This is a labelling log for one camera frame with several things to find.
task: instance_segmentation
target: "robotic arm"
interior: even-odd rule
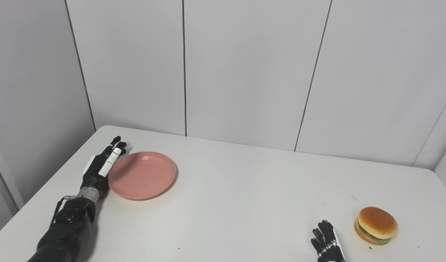
[[[84,248],[95,219],[95,203],[108,191],[107,174],[126,150],[117,136],[96,155],[83,175],[76,196],[65,196],[57,204],[52,222],[27,262],[75,262]]]

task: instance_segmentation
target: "hamburger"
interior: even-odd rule
[[[370,244],[385,245],[396,235],[398,224],[383,209],[365,207],[359,212],[354,229],[359,237]]]

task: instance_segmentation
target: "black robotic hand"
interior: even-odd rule
[[[118,157],[126,152],[126,145],[117,136],[93,158],[82,177],[79,193],[58,201],[47,232],[27,262],[75,262],[78,259],[95,219],[95,203],[108,191],[107,174]]]
[[[315,238],[311,242],[317,252],[318,262],[345,262],[343,250],[330,222],[319,222],[313,234]]]

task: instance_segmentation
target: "burger patty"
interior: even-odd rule
[[[364,234],[366,237],[373,239],[376,242],[382,243],[382,244],[386,244],[388,243],[391,238],[387,238],[387,239],[381,239],[381,238],[377,238],[374,237],[372,234],[370,234],[369,232],[367,232],[365,229],[363,229],[363,227],[361,227],[361,225],[359,223],[357,223],[359,231]]]

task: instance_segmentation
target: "pink plate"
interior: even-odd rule
[[[111,190],[126,199],[153,198],[175,180],[176,166],[157,152],[137,152],[118,161],[108,174]]]

